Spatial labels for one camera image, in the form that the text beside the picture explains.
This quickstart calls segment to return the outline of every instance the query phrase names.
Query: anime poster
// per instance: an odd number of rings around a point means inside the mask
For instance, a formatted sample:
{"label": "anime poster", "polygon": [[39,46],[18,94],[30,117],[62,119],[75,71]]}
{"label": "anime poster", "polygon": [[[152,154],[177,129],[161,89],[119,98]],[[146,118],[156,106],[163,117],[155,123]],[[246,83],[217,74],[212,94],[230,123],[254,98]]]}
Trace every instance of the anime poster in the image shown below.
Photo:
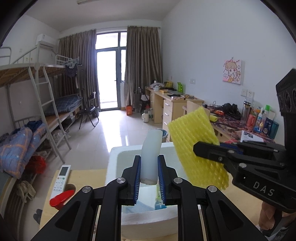
{"label": "anime poster", "polygon": [[223,81],[231,82],[235,84],[241,84],[241,60],[225,60],[224,71],[223,71]]}

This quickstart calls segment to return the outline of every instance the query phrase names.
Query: human hand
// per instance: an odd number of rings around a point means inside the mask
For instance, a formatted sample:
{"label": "human hand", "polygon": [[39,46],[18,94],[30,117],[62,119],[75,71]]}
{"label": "human hand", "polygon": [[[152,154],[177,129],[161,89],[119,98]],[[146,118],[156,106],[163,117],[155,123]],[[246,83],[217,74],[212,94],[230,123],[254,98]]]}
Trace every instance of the human hand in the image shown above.
{"label": "human hand", "polygon": [[[262,208],[259,217],[259,226],[264,230],[269,230],[274,227],[274,213],[276,208],[267,204],[266,202],[262,203]],[[284,226],[291,223],[296,218],[296,213],[284,213],[282,212],[282,217],[289,217],[286,219]]]}

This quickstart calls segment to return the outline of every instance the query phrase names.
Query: metal ladder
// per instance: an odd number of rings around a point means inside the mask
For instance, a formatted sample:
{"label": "metal ladder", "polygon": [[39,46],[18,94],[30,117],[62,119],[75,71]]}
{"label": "metal ladder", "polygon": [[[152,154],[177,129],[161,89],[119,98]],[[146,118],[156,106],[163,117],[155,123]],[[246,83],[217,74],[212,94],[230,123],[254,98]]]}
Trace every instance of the metal ladder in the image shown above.
{"label": "metal ladder", "polygon": [[[59,114],[58,114],[58,112],[57,112],[57,107],[56,107],[56,104],[55,104],[55,101],[54,101],[54,95],[53,95],[53,92],[52,92],[52,86],[51,86],[51,84],[50,84],[50,81],[49,81],[49,78],[48,78],[48,75],[47,75],[47,72],[46,72],[46,69],[45,69],[45,66],[43,66],[43,73],[44,73],[44,77],[45,77],[45,82],[41,82],[41,83],[39,83],[39,77],[38,77],[38,72],[39,72],[39,70],[36,70],[36,80],[34,79],[34,77],[33,77],[33,73],[32,73],[32,70],[31,70],[31,67],[28,67],[28,72],[29,72],[29,76],[30,76],[30,78],[31,78],[31,82],[32,82],[32,85],[33,85],[33,87],[34,87],[34,91],[35,91],[35,94],[36,94],[36,97],[37,97],[37,102],[38,102],[38,106],[39,106],[39,110],[40,110],[40,114],[41,114],[41,119],[42,119],[42,122],[45,124],[45,127],[46,127],[46,134],[47,134],[47,136],[48,136],[48,138],[49,138],[49,141],[50,141],[50,143],[51,143],[51,146],[53,147],[53,151],[54,151],[54,153],[55,153],[55,156],[59,156],[60,157],[60,159],[61,159],[61,161],[63,162],[63,163],[65,163],[65,160],[64,160],[64,158],[62,157],[62,155],[61,155],[61,153],[59,152],[59,150],[58,150],[58,148],[57,148],[57,145],[61,142],[61,140],[64,138],[65,139],[65,141],[66,141],[66,143],[67,143],[67,145],[68,145],[68,147],[69,147],[69,149],[71,150],[72,148],[71,148],[71,146],[70,146],[70,144],[69,144],[69,142],[68,142],[68,139],[67,139],[67,136],[66,136],[66,133],[65,133],[65,131],[64,131],[64,128],[63,128],[63,126],[62,126],[62,122],[61,122],[61,120],[60,120],[60,118],[59,118]],[[43,103],[42,104],[42,102],[41,102],[41,99],[40,99],[40,93],[39,93],[39,85],[42,85],[42,84],[47,84],[48,85],[48,89],[49,89],[49,93],[50,93],[50,98],[51,98],[51,100],[50,101],[47,101],[47,102],[45,102],[45,103]],[[54,139],[53,139],[53,137],[52,137],[52,134],[51,134],[51,131],[50,131],[50,128],[49,128],[49,126],[48,126],[48,124],[47,124],[47,121],[46,121],[46,118],[45,118],[45,115],[44,115],[44,111],[43,111],[43,106],[45,106],[45,105],[47,105],[47,104],[49,104],[49,103],[52,103],[52,105],[53,105],[53,107],[54,107],[54,112],[55,112],[55,115],[56,115],[56,119],[54,120],[54,121],[58,121],[58,123],[59,123],[59,127],[60,127],[60,129],[61,129],[61,131],[62,131],[62,133],[63,133],[63,136],[62,136],[62,138],[57,142],[57,143],[55,143],[55,141],[54,141]]]}

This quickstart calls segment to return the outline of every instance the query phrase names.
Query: red nozzle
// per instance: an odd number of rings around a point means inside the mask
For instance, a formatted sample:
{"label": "red nozzle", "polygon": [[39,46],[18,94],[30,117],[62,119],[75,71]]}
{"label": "red nozzle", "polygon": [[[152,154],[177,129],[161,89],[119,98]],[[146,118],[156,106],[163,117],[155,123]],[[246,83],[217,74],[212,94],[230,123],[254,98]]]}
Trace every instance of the red nozzle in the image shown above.
{"label": "red nozzle", "polygon": [[71,197],[73,196],[75,193],[75,190],[68,190],[65,191],[57,196],[55,196],[54,198],[52,198],[49,201],[49,205],[52,207],[55,207],[56,209],[60,210],[63,206],[64,203]]}

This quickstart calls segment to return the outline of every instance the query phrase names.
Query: kettle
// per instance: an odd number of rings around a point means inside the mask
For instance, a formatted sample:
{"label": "kettle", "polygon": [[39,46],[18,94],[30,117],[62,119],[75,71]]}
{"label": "kettle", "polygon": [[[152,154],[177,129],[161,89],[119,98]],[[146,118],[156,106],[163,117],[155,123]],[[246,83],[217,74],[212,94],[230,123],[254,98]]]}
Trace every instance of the kettle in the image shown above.
{"label": "kettle", "polygon": [[148,114],[148,110],[144,110],[144,113],[142,114],[142,119],[144,123],[149,122],[149,114]]}

